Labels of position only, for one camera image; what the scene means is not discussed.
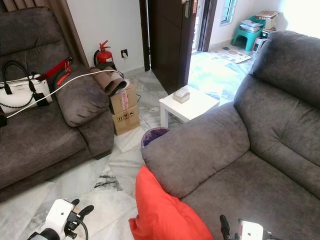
brown curtain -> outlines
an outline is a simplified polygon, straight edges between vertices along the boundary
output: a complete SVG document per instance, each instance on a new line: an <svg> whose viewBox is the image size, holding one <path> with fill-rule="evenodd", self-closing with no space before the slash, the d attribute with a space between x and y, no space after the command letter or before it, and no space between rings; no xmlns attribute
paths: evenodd
<svg viewBox="0 0 320 240"><path fill-rule="evenodd" d="M67 0L3 0L3 3L8 12L32 7L50 8L60 24L72 55L89 68Z"/></svg>

green stool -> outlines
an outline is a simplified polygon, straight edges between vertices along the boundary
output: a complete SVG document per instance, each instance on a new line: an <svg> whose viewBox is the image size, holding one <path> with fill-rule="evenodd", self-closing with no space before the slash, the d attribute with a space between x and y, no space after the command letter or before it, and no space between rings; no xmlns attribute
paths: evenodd
<svg viewBox="0 0 320 240"><path fill-rule="evenodd" d="M234 38L233 38L233 41L232 41L232 45L235 45L236 41L237 41L237 38L239 36L246 37L245 50L247 52L251 52L252 51L252 48L254 47L254 44L255 44L255 41L256 41L256 38L260 37L261 31L266 25L266 20L256 19L256 16L250 17L249 20L251 20L252 22L258 23L258 24L263 24L263 26L257 32L244 31L244 30L240 29L240 26L239 26L237 28L237 30L235 31Z"/></svg>

white side table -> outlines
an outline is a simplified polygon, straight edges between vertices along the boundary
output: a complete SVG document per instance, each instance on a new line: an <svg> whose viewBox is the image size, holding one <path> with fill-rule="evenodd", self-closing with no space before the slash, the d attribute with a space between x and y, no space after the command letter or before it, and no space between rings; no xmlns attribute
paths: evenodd
<svg viewBox="0 0 320 240"><path fill-rule="evenodd" d="M210 108L218 106L219 101L191 86L184 86L190 93L190 99L180 103L173 99L173 94L159 99L161 127L168 127L169 112L177 116L183 122L194 119Z"/></svg>

orange fabric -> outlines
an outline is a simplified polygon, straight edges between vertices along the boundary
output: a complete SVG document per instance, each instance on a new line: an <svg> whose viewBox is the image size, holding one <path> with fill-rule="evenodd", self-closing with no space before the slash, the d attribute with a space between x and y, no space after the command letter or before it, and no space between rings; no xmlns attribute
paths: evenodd
<svg viewBox="0 0 320 240"><path fill-rule="evenodd" d="M213 240L195 211L167 194L145 166L135 186L138 216L129 220L135 240Z"/></svg>

sofa backrest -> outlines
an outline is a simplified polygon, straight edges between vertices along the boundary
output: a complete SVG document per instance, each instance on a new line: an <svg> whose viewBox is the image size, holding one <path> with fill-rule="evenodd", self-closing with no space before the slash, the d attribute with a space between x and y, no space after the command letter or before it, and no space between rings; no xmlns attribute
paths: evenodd
<svg viewBox="0 0 320 240"><path fill-rule="evenodd" d="M0 36L1 67L7 60L16 60L29 73L46 73L70 56L57 19L46 7L1 13ZM23 77L23 73L10 67L6 76L12 80Z"/></svg>
<svg viewBox="0 0 320 240"><path fill-rule="evenodd" d="M234 106L251 150L320 199L320 39L276 31Z"/></svg>

